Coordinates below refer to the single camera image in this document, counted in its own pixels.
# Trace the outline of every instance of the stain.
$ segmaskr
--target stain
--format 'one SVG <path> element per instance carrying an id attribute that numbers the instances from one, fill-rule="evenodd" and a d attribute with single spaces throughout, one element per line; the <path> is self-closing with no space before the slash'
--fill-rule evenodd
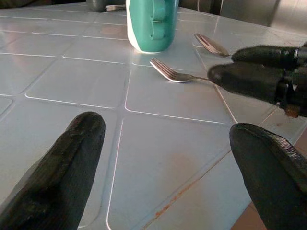
<path id="1" fill-rule="evenodd" d="M 204 175 L 210 171 L 215 165 L 217 165 L 226 155 L 224 155 L 221 159 L 219 159 L 211 168 L 209 168 L 204 174 L 202 174 L 198 179 L 196 179 L 195 181 L 189 183 L 187 186 L 185 186 L 183 189 L 181 189 L 177 195 L 175 195 L 167 205 L 165 205 L 163 207 L 163 209 L 161 209 L 160 211 L 157 211 L 155 213 L 155 217 L 152 218 L 144 227 L 143 229 L 147 229 L 156 219 L 158 219 L 162 214 L 164 214 L 168 209 L 169 207 L 171 207 L 171 205 L 176 202 L 186 191 L 188 191 L 194 184 L 196 184 L 198 181 L 200 181 Z"/>
<path id="2" fill-rule="evenodd" d="M 177 193 L 176 196 L 174 196 L 167 205 L 165 205 L 163 207 L 163 209 L 161 209 L 160 211 L 156 212 L 155 213 L 155 217 L 149 221 L 143 229 L 146 229 L 149 225 L 151 225 L 156 219 L 159 218 L 159 216 L 161 216 L 162 214 L 164 214 L 168 209 L 169 207 L 171 207 L 171 205 L 176 202 L 176 200 L 178 200 L 187 190 L 189 190 L 194 184 L 196 184 L 204 175 L 202 175 L 199 179 L 193 181 L 192 183 L 188 184 L 186 187 L 184 187 L 183 189 L 180 190 L 179 193 Z"/>

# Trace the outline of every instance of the spoon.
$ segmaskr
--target spoon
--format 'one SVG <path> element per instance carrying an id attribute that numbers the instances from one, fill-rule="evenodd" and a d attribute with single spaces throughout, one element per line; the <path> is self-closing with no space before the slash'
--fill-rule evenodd
<path id="1" fill-rule="evenodd" d="M 202 44 L 202 46 L 205 47 L 209 52 L 225 58 L 231 56 L 227 49 L 225 49 L 223 46 L 216 43 L 215 41 L 211 40 L 210 38 L 201 34 L 195 34 L 194 36 L 199 41 L 199 43 Z"/>
<path id="2" fill-rule="evenodd" d="M 118 10 L 125 10 L 126 5 L 108 5 L 106 6 L 106 11 L 118 11 Z"/>

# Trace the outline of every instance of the metal fork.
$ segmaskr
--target metal fork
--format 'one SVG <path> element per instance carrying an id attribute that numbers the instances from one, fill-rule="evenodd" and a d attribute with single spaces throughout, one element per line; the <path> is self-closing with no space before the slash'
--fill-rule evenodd
<path id="1" fill-rule="evenodd" d="M 185 74 L 185 73 L 178 73 L 178 72 L 172 70 L 170 67 L 166 66 L 163 62 L 159 61 L 156 58 L 151 59 L 150 64 L 159 73 L 161 73 L 162 76 L 164 76 L 166 79 L 168 79 L 169 81 L 172 81 L 172 82 L 185 83 L 185 82 L 192 81 L 192 80 L 195 80 L 195 79 L 210 81 L 209 79 L 206 79 L 206 78 L 195 77 L 193 75 Z"/>

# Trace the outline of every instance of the table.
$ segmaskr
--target table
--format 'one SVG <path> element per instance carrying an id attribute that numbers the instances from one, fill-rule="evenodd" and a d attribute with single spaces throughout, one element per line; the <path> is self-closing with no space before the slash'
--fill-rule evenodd
<path id="1" fill-rule="evenodd" d="M 177 17 L 171 47 L 144 55 L 128 42 L 125 11 L 85 3 L 0 11 L 0 203 L 77 114 L 96 111 L 106 138 L 80 228 L 232 227 L 250 197 L 231 125 L 253 123 L 295 143 L 307 121 L 206 82 L 167 82 L 149 60 L 206 77 L 230 59 L 208 53 L 194 33 L 231 52 L 307 36 L 184 8 Z"/>

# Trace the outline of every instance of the green bottle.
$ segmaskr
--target green bottle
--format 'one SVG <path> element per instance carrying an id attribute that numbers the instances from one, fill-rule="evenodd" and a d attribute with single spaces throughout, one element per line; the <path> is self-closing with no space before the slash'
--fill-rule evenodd
<path id="1" fill-rule="evenodd" d="M 175 35 L 179 0 L 126 0 L 128 38 L 143 53 L 167 49 Z"/>

